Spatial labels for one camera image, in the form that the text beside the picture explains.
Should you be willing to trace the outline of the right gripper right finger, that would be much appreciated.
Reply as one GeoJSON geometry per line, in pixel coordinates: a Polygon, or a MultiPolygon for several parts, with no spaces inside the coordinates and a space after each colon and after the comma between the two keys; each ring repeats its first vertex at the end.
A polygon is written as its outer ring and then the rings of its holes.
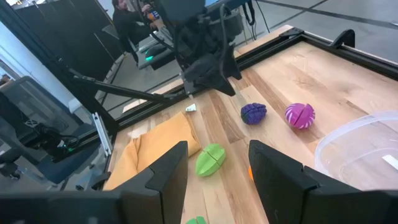
{"type": "Polygon", "coordinates": [[[254,183],[270,224],[358,221],[359,191],[260,142],[249,143],[254,183]]]}

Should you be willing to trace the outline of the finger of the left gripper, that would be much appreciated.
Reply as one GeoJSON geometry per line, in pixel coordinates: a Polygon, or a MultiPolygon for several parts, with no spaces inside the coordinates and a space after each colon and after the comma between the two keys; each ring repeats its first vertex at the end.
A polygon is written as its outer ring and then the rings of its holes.
{"type": "Polygon", "coordinates": [[[233,77],[236,80],[242,79],[241,72],[234,57],[234,47],[235,45],[229,45],[222,51],[220,57],[220,75],[223,80],[221,81],[221,87],[218,91],[228,96],[235,95],[235,90],[228,81],[228,78],[233,77]]]}
{"type": "Polygon", "coordinates": [[[215,61],[196,61],[183,72],[186,93],[195,93],[202,88],[218,88],[218,65],[215,61]]]}

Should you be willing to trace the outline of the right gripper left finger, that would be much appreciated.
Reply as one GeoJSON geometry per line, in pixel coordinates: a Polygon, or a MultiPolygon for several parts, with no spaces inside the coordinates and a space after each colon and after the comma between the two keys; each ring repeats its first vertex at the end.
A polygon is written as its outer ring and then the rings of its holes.
{"type": "Polygon", "coordinates": [[[188,179],[188,142],[180,141],[115,191],[122,224],[180,224],[188,179]]]}

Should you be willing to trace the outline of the purple toy grapes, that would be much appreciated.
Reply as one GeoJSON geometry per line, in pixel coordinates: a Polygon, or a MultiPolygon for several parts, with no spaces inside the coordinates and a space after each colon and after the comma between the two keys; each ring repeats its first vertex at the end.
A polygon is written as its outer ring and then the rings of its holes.
{"type": "Polygon", "coordinates": [[[241,119],[248,125],[259,124],[267,113],[266,105],[250,103],[241,108],[241,119]]]}

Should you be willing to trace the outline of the light green toy vegetable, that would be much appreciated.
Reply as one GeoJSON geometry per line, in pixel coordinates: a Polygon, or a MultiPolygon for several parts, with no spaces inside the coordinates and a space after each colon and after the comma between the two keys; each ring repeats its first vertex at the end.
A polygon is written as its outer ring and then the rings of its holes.
{"type": "Polygon", "coordinates": [[[226,158],[225,149],[220,144],[209,144],[202,150],[196,160],[195,173],[199,177],[206,177],[215,173],[226,158]]]}

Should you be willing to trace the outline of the magenta striped toy onion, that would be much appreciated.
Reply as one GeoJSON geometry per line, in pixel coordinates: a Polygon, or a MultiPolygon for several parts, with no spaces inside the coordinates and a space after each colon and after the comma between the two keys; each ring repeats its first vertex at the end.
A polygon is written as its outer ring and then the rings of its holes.
{"type": "Polygon", "coordinates": [[[315,121],[315,110],[310,104],[293,103],[285,110],[287,122],[297,129],[307,129],[315,121]]]}

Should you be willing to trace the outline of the clear plastic tupperware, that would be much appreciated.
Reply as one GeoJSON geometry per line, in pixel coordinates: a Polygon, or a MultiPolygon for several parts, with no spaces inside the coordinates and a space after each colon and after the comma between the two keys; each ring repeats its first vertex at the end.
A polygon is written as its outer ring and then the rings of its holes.
{"type": "Polygon", "coordinates": [[[363,116],[326,135],[315,169],[360,190],[398,190],[398,111],[363,116]]]}

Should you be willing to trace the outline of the black computer mouse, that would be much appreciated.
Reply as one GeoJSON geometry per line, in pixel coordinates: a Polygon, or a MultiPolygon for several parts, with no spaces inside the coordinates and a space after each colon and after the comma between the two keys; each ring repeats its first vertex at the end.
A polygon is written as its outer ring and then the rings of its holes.
{"type": "Polygon", "coordinates": [[[161,54],[165,50],[167,50],[167,47],[165,47],[162,44],[156,44],[153,45],[152,47],[149,47],[145,52],[146,61],[152,60],[155,56],[161,54]]]}

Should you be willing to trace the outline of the yellow waffle cloth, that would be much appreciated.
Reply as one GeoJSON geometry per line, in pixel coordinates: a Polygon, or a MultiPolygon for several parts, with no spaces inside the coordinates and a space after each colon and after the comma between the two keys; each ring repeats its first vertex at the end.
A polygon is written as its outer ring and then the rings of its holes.
{"type": "Polygon", "coordinates": [[[113,190],[163,156],[180,141],[188,142],[188,155],[201,149],[191,119],[183,112],[132,139],[114,165],[104,190],[113,190]]]}

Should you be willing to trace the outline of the grey desk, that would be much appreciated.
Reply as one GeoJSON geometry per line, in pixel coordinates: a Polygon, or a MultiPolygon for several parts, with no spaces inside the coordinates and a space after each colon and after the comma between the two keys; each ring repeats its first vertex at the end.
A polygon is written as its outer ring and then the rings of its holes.
{"type": "MultiPolygon", "coordinates": [[[[166,44],[173,46],[173,38],[169,30],[164,25],[162,19],[157,19],[154,21],[154,24],[157,26],[158,31],[155,32],[155,35],[163,40],[166,44]]],[[[139,57],[138,68],[143,69],[148,66],[151,66],[153,70],[157,70],[158,68],[166,65],[169,62],[175,60],[175,54],[170,49],[165,49],[163,52],[153,56],[150,59],[146,59],[146,51],[151,47],[159,44],[157,40],[153,38],[153,36],[148,36],[144,40],[139,42],[139,48],[137,50],[137,55],[139,57]]]]}

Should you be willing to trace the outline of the person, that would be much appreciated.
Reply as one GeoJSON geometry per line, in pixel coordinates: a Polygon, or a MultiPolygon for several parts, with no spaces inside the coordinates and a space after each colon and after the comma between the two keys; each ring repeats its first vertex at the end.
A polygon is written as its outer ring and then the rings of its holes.
{"type": "Polygon", "coordinates": [[[145,4],[138,11],[130,11],[126,0],[112,0],[114,7],[113,24],[118,33],[119,40],[127,52],[133,52],[131,44],[137,45],[147,38],[157,26],[147,18],[151,9],[145,4]]]}

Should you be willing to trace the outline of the black room divider panel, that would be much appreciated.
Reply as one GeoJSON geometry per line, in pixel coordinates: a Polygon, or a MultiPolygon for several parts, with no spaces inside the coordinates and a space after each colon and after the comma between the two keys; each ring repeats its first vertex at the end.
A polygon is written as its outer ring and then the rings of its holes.
{"type": "Polygon", "coordinates": [[[103,29],[110,18],[97,0],[21,0],[12,9],[66,65],[105,80],[122,51],[103,29]]]}

